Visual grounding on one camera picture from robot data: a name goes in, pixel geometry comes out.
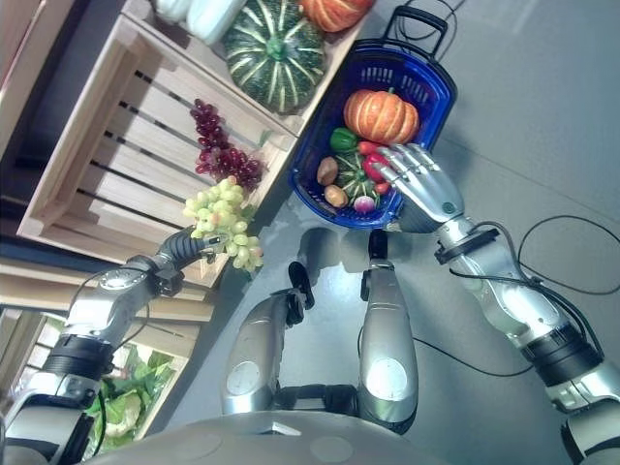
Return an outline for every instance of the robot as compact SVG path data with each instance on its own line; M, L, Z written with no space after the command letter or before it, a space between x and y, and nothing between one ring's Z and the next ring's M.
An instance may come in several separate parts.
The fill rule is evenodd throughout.
M496 240L492 222L475 224L460 193L423 148L383 149L376 165L403 196L398 224L405 233L434 233L435 256L480 302L491 325L534 366L552 405L568 419L562 437L574 463L620 463L620 370L569 320L571 306L518 267ZM81 460L92 426L83 410L136 313L156 295L174 295L181 269L223 251L226 238L170 237L153 257L134 257L78 293L44 371L5 418L7 464L71 464ZM383 232L372 232L361 298L368 302L360 343L359 384L280 387L286 327L298 324L314 297L305 269L291 263L292 286L270 295L248 315L222 380L224 416L150 436L87 463L441 464L401 435L418 405L418 370L407 305L388 260Z

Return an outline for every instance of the orange pumpkin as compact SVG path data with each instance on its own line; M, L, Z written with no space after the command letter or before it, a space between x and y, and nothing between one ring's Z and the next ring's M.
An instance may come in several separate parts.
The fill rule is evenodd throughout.
M416 107L383 90L361 89L352 94L344 116L351 131L383 145L409 142L419 129Z
M326 32L353 26L370 10L374 0L301 0L308 18Z

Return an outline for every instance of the red pepper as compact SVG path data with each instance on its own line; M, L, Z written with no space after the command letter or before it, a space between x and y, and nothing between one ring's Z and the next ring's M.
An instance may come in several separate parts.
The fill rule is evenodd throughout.
M389 161L386 160L383 155L377 152L373 152L368 155L361 163L361 167L364 168L364 171L366 171L366 174L369 178L371 178L375 182L386 182L384 180L384 177L381 176L381 173L373 168L372 165L374 163L380 163L381 165L385 165L386 167L388 167Z
M381 183L375 184L375 192L379 194L380 196L384 196L385 194L387 194L390 188L391 186L389 185L388 182L381 182Z
M364 157L367 157L371 153L375 153L380 147L383 147L380 143L363 140L357 145L357 150L359 150L359 153L361 153Z

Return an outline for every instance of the gray floor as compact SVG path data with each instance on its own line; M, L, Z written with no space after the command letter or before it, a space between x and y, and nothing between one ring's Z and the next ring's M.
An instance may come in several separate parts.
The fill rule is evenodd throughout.
M376 35L393 5L377 2L368 35ZM458 37L444 62L459 100L434 153L474 218L501 221L517 240L536 221L560 213L620 234L619 14L613 0L469 0L459 10ZM357 383L365 310L357 289L367 232L314 216L284 182L269 202L257 221L264 226L264 268L251 283L227 270L214 327L228 324L216 340L212 332L202 335L188 371L193 381L186 379L184 396L170 403L176 410L167 428L220 414L218 385L236 331L258 301L287 287L286 267L300 250L312 258L317 305L287 332L282 385ZM414 334L488 370L524 366L474 299L437 266L435 248L432 236L390 237ZM620 277L617 244L576 223L540 229L525 261L583 288L608 288ZM565 294L620 363L620 294ZM454 464L569 463L559 436L563 417L535 374L490 378L424 346L417 351L419 409L407 434L415 445Z

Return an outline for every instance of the red grapes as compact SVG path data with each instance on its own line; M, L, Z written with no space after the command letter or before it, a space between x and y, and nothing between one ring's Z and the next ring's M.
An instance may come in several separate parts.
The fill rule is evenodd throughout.
M196 160L196 172L210 174L218 182L232 175L237 184L247 191L255 190L263 179L263 165L229 143L228 135L220 126L223 119L217 114L217 108L196 99L190 114L196 120L196 131L201 135L198 139L201 154Z

